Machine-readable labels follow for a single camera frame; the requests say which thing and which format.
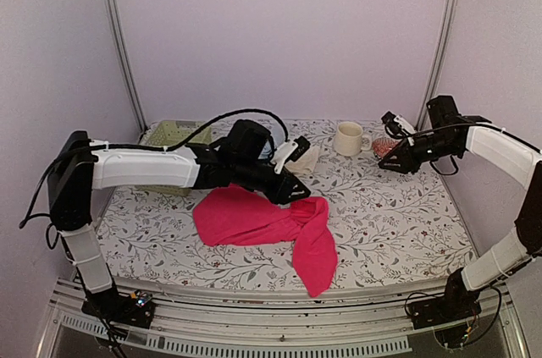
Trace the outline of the pink towel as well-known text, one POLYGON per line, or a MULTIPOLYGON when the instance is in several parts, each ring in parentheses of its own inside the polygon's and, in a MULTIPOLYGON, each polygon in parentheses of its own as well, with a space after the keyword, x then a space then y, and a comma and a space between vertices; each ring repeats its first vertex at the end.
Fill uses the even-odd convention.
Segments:
POLYGON ((323 197, 279 207, 259 194, 230 185, 212 190, 193 210, 201 241, 216 245, 294 244, 292 266, 312 297, 328 290, 338 265, 323 197))

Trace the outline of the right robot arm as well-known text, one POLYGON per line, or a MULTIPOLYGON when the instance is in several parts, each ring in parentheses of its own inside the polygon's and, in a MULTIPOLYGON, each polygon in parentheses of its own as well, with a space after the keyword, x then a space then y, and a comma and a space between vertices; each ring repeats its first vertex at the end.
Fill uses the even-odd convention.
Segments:
POLYGON ((455 321, 479 292, 506 280, 541 255, 541 150, 480 115, 464 115, 452 96, 426 104, 429 128, 415 130, 387 112, 382 122, 396 145, 379 167, 397 173, 432 168, 446 157, 467 159, 467 169, 447 189, 460 207, 481 255, 447 279, 438 313, 455 321))

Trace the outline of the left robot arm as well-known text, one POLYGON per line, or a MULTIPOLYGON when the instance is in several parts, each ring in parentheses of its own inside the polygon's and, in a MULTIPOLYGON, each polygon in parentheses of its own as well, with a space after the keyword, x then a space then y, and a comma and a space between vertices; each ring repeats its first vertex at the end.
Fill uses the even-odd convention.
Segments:
POLYGON ((211 145, 138 146, 92 141, 75 131, 47 172, 49 215, 72 264, 80 274, 88 300, 108 319, 120 318, 125 298, 91 227, 91 193, 129 185, 168 185, 209 190, 239 185, 263 193, 276 205, 309 196, 309 189, 285 164, 310 147, 300 136, 286 138, 268 160, 260 155, 272 136, 250 119, 238 119, 230 132, 211 145))

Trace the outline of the red patterned bowl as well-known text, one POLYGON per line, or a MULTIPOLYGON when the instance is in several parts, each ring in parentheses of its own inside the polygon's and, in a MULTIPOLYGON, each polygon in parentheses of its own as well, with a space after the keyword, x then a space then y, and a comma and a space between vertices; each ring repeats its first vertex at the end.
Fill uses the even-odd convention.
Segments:
POLYGON ((399 140, 394 140, 390 137, 376 138, 372 142, 373 153, 378 159, 382 159, 390 151, 392 151, 399 143, 400 143, 399 140))

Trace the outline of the cream rolled towel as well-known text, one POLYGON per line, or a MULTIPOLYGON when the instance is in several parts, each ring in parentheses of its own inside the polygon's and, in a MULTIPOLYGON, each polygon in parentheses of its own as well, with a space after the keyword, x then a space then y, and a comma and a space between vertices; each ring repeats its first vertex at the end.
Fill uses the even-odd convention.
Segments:
POLYGON ((301 157, 296 161, 289 161, 285 168, 297 175, 309 175, 313 173, 320 155, 319 146, 311 146, 301 157))

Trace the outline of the cream ceramic mug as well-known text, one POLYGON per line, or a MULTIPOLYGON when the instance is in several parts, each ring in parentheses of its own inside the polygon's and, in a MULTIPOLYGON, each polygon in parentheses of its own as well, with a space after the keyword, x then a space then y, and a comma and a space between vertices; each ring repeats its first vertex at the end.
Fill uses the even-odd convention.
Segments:
POLYGON ((360 124, 345 121, 337 125, 333 149, 339 155, 354 157, 362 151, 370 151, 372 144, 372 136, 360 124))

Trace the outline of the blue rolled towel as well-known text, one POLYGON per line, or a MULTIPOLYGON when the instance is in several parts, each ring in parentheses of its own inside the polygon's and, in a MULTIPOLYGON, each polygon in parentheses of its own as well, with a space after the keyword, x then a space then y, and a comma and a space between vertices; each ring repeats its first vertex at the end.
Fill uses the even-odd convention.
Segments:
POLYGON ((285 131, 279 124, 269 126, 268 130, 270 132, 270 137, 260 152, 258 157, 259 160, 271 159, 275 150, 286 141, 285 131))

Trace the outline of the green plastic basket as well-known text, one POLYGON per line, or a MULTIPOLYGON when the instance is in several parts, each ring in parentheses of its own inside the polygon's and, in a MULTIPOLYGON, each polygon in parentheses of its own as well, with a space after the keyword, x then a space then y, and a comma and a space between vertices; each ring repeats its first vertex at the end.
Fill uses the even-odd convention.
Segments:
MULTIPOLYGON (((145 132, 139 143, 143 146, 172 146, 179 143, 202 125, 197 121, 164 120, 154 124, 145 132)), ((188 196, 190 188, 172 185, 138 185, 137 190, 172 196, 188 196)))

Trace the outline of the right aluminium post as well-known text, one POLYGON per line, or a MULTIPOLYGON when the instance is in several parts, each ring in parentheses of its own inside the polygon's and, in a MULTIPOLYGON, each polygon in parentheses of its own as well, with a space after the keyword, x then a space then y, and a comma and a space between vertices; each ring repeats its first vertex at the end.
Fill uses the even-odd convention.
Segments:
POLYGON ((458 0, 445 0, 440 31, 429 71, 429 79, 423 95, 422 106, 418 112, 416 122, 417 129, 421 129, 429 120, 429 110, 426 108, 426 102, 434 98, 438 90, 440 75, 445 63, 446 50, 451 37, 451 29, 456 14, 457 3, 458 0))

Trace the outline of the aluminium post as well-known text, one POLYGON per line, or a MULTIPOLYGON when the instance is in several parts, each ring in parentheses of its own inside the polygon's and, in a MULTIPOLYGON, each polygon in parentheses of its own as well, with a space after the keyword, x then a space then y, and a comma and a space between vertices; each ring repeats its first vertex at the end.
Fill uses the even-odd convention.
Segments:
POLYGON ((147 129, 147 121, 144 115, 141 99, 136 88, 135 78, 130 65, 128 49, 124 39, 119 6, 117 0, 103 0, 108 17, 108 23, 113 38, 113 45, 119 62, 119 70, 124 83, 124 88, 129 100, 131 111, 134 115, 138 130, 142 133, 147 129))
POLYGON ((417 129, 421 129, 429 120, 429 110, 426 108, 426 102, 434 98, 438 90, 440 75, 445 63, 446 50, 451 37, 451 29, 456 14, 457 3, 458 0, 445 0, 440 31, 429 71, 429 79, 423 95, 422 106, 418 112, 416 122, 417 129))

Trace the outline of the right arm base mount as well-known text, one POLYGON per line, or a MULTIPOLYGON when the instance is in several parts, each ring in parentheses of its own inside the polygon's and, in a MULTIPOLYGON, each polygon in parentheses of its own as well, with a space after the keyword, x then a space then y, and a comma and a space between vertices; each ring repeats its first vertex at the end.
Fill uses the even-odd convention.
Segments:
POLYGON ((432 328, 440 346, 455 350, 467 345, 482 310, 477 301, 458 306, 448 303, 443 295, 414 292, 406 298, 404 311, 414 329, 432 328))

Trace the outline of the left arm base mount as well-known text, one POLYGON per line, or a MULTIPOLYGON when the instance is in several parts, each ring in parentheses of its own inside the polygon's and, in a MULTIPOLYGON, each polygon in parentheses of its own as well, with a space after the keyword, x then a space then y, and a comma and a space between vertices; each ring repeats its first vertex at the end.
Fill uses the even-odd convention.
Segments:
POLYGON ((122 295, 111 288, 96 294, 87 293, 81 308, 82 312, 101 318, 105 322, 114 322, 131 327, 149 329, 154 318, 156 304, 136 293, 122 295))

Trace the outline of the left aluminium post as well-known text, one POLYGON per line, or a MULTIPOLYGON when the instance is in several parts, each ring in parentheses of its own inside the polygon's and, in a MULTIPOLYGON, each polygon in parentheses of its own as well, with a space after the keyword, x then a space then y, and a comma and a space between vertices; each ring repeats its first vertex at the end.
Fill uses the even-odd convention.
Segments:
POLYGON ((119 6, 117 0, 103 0, 108 17, 108 23, 113 38, 113 45, 119 62, 119 70, 124 83, 124 88, 129 100, 131 111, 134 115, 138 130, 142 133, 147 129, 147 121, 144 115, 141 99, 136 88, 135 78, 130 65, 128 49, 124 39, 119 6))

